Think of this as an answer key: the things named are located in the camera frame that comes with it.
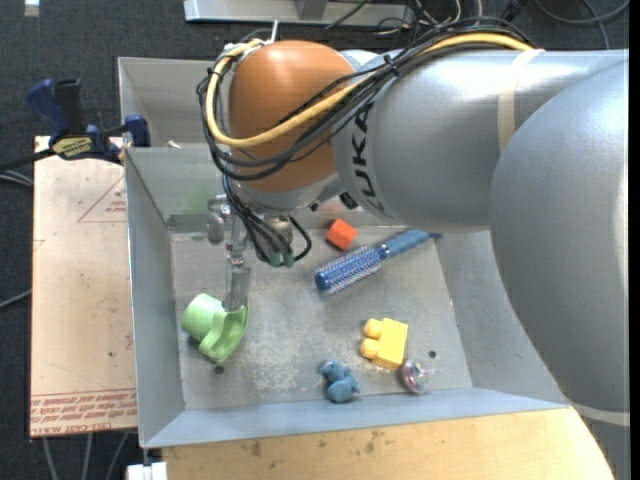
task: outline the blue clamp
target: blue clamp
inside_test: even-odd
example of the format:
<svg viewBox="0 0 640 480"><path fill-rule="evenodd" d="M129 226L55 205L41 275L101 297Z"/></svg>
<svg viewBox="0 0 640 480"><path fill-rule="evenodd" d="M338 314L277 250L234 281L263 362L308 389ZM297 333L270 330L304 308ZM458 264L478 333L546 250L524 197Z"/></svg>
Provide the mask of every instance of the blue clamp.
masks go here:
<svg viewBox="0 0 640 480"><path fill-rule="evenodd" d="M27 104L52 130L49 149L65 160L94 158L121 163L122 149L113 144L113 134L129 132L133 145L151 145L147 122L139 114L129 115L124 124L102 132L84 120L80 104L80 80L65 80L55 86L51 79L38 82L27 93Z"/></svg>

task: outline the brush bristles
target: brush bristles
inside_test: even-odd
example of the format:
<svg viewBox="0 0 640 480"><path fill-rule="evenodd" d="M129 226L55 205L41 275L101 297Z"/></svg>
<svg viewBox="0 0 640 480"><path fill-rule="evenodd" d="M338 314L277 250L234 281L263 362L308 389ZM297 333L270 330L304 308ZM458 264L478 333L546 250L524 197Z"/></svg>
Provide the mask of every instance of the brush bristles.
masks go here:
<svg viewBox="0 0 640 480"><path fill-rule="evenodd" d="M336 293L374 274L380 266L378 251L370 245L362 245L318 268L316 286L322 293Z"/></svg>

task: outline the toy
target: toy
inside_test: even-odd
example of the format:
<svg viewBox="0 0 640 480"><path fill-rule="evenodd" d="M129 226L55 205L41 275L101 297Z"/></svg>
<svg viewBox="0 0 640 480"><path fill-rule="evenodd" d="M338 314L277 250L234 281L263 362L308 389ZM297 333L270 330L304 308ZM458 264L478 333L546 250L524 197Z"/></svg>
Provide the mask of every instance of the toy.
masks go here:
<svg viewBox="0 0 640 480"><path fill-rule="evenodd" d="M325 238L337 248L346 251L357 234L358 230L356 228L351 227L342 219L336 219L331 224Z"/></svg>
<svg viewBox="0 0 640 480"><path fill-rule="evenodd" d="M318 268L314 277L316 286L322 293L336 293L375 274L380 270L382 260L393 258L437 236L439 235L426 231L408 229L378 245L362 245Z"/></svg>
<svg viewBox="0 0 640 480"><path fill-rule="evenodd" d="M198 350L214 363L221 363L244 336L249 308L225 311L222 302L201 293L187 306L180 327L200 342Z"/></svg>
<svg viewBox="0 0 640 480"><path fill-rule="evenodd" d="M390 318L382 321L371 318L364 326L367 338L360 346L360 353L375 365L397 370L404 358L404 345L409 326Z"/></svg>
<svg viewBox="0 0 640 480"><path fill-rule="evenodd" d="M402 382L406 388L416 395L425 395L431 390L431 372L422 368L418 361L407 359L402 365Z"/></svg>
<svg viewBox="0 0 640 480"><path fill-rule="evenodd" d="M356 393L360 393L360 384L351 375L351 368L344 368L333 359L328 360L320 368L325 378L329 381L327 397L337 404L346 402Z"/></svg>

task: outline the green plastic toy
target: green plastic toy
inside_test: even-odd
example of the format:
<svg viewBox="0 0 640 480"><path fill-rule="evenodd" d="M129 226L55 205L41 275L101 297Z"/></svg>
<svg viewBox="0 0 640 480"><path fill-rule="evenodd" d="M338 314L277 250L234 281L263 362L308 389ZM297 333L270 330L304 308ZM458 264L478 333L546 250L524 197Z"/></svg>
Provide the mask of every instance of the green plastic toy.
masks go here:
<svg viewBox="0 0 640 480"><path fill-rule="evenodd" d="M218 299L201 293L187 306L180 326L200 342L198 350L214 363L221 363L244 336L249 308L228 312Z"/></svg>

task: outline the clear plastic object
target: clear plastic object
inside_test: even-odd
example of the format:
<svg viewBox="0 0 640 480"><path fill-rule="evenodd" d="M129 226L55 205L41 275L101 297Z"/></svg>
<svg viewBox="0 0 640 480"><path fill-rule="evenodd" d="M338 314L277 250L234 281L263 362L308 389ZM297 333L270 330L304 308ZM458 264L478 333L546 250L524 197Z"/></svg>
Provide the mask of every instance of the clear plastic object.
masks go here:
<svg viewBox="0 0 640 480"><path fill-rule="evenodd" d="M425 370L418 361L413 359L407 359L400 370L402 382L416 395L425 395L431 391L433 372L434 370Z"/></svg>

